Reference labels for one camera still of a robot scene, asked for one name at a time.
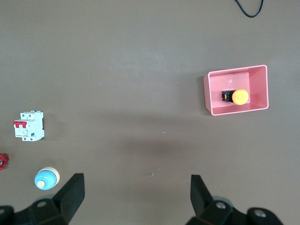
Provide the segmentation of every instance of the gray table surface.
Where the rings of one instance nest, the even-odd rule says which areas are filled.
[[[260,0],[241,0],[255,13]],[[266,0],[254,19],[233,0],[2,0],[0,204],[21,210],[84,173],[72,225],[183,225],[190,175],[246,212],[300,224],[300,2]],[[209,71],[268,66],[270,107],[211,116]],[[45,138],[12,122],[41,110]],[[41,191],[35,174],[55,167]]]

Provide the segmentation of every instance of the yellow round cap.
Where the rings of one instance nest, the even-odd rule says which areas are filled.
[[[238,89],[232,94],[232,100],[237,105],[245,104],[249,99],[249,94],[245,89]]]

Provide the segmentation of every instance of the pink rectangular tray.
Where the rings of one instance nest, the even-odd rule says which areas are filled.
[[[209,72],[203,79],[205,105],[213,116],[269,107],[267,66],[243,67]],[[249,100],[244,105],[222,101],[223,90],[245,89]]]

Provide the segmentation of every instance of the black cable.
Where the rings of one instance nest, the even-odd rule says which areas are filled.
[[[235,0],[235,1],[236,1],[236,3],[239,5],[239,7],[240,7],[240,9],[242,10],[242,12],[243,12],[246,16],[248,16],[248,17],[250,17],[250,18],[256,17],[256,16],[261,12],[261,9],[262,9],[262,7],[263,7],[263,0],[262,0],[261,6],[259,7],[258,12],[257,12],[255,15],[249,15],[248,13],[246,13],[246,11],[244,10],[243,6],[240,4],[239,0]]]

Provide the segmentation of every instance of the blue dome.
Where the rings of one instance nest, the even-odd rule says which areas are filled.
[[[57,178],[50,170],[42,170],[37,173],[34,183],[41,190],[49,190],[56,185]]]

